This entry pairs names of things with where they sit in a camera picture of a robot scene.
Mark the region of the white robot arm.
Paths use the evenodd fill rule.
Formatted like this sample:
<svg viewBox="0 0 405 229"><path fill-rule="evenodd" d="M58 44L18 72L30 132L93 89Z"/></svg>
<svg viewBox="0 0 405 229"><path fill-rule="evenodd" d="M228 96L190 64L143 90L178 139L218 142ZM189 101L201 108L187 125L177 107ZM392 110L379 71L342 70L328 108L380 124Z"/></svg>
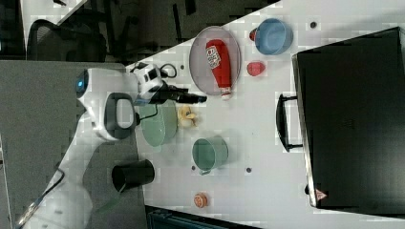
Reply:
<svg viewBox="0 0 405 229"><path fill-rule="evenodd" d="M85 108L73 140L46 190L13 229L85 229L93 203L83 177L97 148L129 137L140 123L136 106L204 103L207 97L167 84L167 73L152 63L137 63L129 72L90 68L75 82L76 99Z"/></svg>

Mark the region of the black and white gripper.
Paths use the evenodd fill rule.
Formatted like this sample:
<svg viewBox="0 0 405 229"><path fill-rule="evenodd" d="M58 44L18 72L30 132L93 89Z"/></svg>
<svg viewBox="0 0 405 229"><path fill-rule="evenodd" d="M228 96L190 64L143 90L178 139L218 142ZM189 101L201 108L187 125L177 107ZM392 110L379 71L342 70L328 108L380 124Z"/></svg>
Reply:
<svg viewBox="0 0 405 229"><path fill-rule="evenodd" d="M138 62L132 69L138 80L138 104L162 104L166 100L176 100L179 94L188 93L188 89L168 85L164 78L175 78L177 69L166 63L161 67L156 64ZM206 96L179 98L181 104L197 104L206 102Z"/></svg>

